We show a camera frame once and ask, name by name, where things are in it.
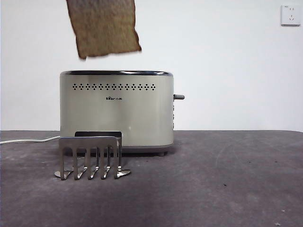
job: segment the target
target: white cable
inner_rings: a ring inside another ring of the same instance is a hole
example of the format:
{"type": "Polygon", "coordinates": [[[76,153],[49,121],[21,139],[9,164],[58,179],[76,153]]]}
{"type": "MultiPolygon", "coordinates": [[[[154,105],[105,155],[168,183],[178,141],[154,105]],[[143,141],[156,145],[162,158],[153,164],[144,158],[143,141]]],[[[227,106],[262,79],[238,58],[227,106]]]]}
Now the white cable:
{"type": "Polygon", "coordinates": [[[41,142],[47,142],[50,140],[55,140],[60,138],[60,136],[55,136],[51,138],[47,138],[44,140],[7,140],[7,141],[1,141],[0,144],[6,144],[6,143],[22,143],[22,142],[36,142],[36,143],[41,143],[41,142]]]}

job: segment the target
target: electrical outlet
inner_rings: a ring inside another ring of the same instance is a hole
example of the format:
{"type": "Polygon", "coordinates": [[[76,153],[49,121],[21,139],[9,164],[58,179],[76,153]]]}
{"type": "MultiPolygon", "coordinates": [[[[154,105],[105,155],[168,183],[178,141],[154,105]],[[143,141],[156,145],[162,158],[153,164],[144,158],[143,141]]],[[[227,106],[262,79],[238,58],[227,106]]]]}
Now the electrical outlet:
{"type": "Polygon", "coordinates": [[[300,5],[282,5],[281,6],[281,25],[300,25],[301,20],[300,5]]]}

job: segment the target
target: toaster foot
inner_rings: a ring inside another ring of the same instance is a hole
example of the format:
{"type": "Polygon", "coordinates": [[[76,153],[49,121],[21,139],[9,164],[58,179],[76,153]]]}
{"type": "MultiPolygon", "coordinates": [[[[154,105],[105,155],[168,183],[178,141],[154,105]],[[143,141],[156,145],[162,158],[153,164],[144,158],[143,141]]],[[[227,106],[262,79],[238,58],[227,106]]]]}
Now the toaster foot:
{"type": "Polygon", "coordinates": [[[158,153],[158,156],[160,156],[160,157],[163,157],[163,156],[165,156],[165,155],[167,155],[167,151],[165,151],[165,152],[159,152],[159,153],[158,153]]]}

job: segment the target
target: toast rack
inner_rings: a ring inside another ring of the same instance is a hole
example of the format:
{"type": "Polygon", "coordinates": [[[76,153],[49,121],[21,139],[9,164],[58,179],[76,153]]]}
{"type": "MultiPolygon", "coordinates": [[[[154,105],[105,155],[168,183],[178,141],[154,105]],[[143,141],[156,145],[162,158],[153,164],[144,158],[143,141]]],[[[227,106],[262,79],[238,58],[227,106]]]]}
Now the toast rack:
{"type": "Polygon", "coordinates": [[[114,178],[118,179],[131,173],[129,169],[122,169],[122,139],[114,136],[93,136],[93,137],[61,137],[59,139],[60,170],[54,173],[55,176],[66,180],[71,173],[74,179],[79,180],[81,176],[88,172],[88,179],[91,180],[95,173],[101,168],[101,179],[106,179],[110,166],[111,152],[114,154],[114,178]],[[72,151],[72,170],[64,168],[64,152],[72,151]],[[95,163],[91,165],[91,153],[96,151],[95,163]],[[84,151],[84,167],[78,166],[78,154],[84,151]],[[104,154],[107,157],[105,166],[104,154]]]}

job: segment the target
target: stainless steel toaster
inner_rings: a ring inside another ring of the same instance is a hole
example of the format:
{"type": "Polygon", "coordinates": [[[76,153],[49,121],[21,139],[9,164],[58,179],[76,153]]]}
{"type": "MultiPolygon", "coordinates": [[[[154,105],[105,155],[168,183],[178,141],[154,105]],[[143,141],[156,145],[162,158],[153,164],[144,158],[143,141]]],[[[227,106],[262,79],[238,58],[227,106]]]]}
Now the stainless steel toaster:
{"type": "Polygon", "coordinates": [[[122,137],[123,152],[173,144],[173,75],[161,71],[65,71],[60,75],[61,137],[122,137]]]}

